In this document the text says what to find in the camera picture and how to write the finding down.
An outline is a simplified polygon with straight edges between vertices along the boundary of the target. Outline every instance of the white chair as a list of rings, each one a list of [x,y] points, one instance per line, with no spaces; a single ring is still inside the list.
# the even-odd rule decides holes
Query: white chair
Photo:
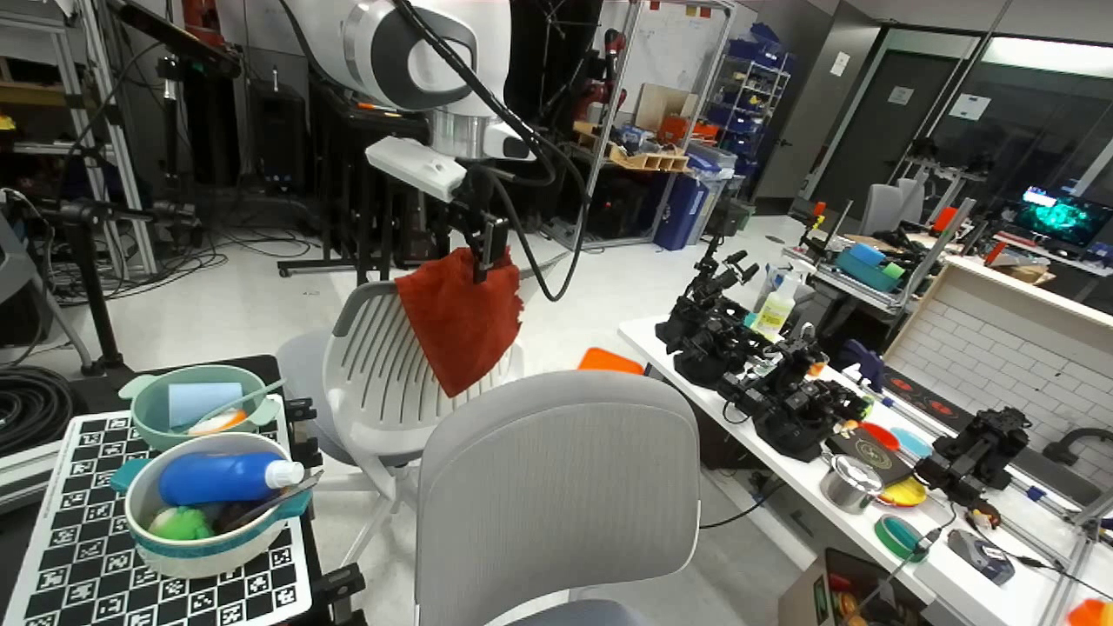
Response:
[[[409,465],[431,428],[503,379],[520,375],[512,349],[494,373],[460,395],[444,395],[409,331],[394,285],[359,285],[335,331],[312,331],[278,349],[285,395],[312,395],[321,449],[359,465],[389,500],[356,537],[341,564],[356,564],[366,543],[401,503],[401,470]]]
[[[91,353],[84,349],[79,334],[66,325],[59,299],[44,290],[29,248],[15,235],[10,223],[0,211],[0,303],[17,296],[25,285],[33,290],[50,315],[62,328],[72,353],[79,356],[79,370],[88,370],[95,363]]]
[[[419,626],[482,626],[520,603],[681,572],[698,540],[698,442],[681,394],[546,373],[439,422],[418,470]],[[519,626],[648,622],[606,599]]]

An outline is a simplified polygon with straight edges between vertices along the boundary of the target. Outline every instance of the bottle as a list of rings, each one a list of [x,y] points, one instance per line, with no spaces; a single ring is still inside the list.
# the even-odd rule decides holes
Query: bottle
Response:
[[[779,331],[787,328],[793,306],[797,306],[797,285],[799,277],[787,273],[779,285],[765,296],[753,334],[765,334],[770,342],[779,342]]]
[[[268,500],[307,479],[307,465],[278,452],[196,452],[163,465],[159,499],[169,509]]]

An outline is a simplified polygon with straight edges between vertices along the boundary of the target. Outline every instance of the orange cloth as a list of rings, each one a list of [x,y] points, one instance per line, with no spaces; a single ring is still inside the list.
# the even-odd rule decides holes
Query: orange cloth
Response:
[[[519,267],[501,260],[472,282],[472,249],[396,277],[418,346],[447,395],[482,379],[519,339]]]

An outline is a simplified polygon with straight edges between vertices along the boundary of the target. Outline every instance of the black and white checkerboard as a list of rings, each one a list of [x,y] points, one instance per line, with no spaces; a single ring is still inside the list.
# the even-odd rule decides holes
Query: black and white checkerboard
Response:
[[[110,472],[149,449],[130,413],[76,417],[59,449],[4,626],[221,626],[283,622],[308,610],[304,528],[221,575],[152,575],[126,528]]]

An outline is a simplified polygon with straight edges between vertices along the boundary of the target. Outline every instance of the green object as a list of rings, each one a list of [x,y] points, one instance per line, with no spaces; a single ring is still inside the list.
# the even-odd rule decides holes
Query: green object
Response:
[[[905,277],[905,267],[899,264],[882,264],[882,275],[899,282]]]
[[[149,533],[159,540],[210,540],[211,525],[199,509],[163,509],[152,514]]]
[[[924,559],[924,548],[918,548],[924,537],[912,528],[905,517],[892,517],[892,514],[875,517],[873,537],[905,564]]]

